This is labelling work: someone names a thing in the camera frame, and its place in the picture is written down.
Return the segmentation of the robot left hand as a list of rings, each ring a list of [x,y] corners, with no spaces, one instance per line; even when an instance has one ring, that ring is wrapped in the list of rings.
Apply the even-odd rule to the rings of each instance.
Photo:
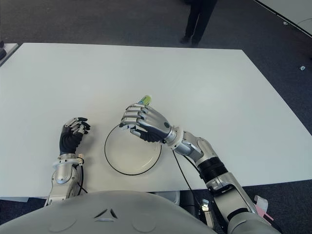
[[[91,126],[87,118],[74,117],[67,121],[62,128],[59,139],[59,155],[75,154],[84,135],[88,134]]]

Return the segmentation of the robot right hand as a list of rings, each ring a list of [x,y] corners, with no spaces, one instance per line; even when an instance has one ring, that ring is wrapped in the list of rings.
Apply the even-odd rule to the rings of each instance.
[[[126,108],[119,128],[147,142],[171,143],[179,134],[179,128],[171,125],[157,110],[149,105],[135,103]]]

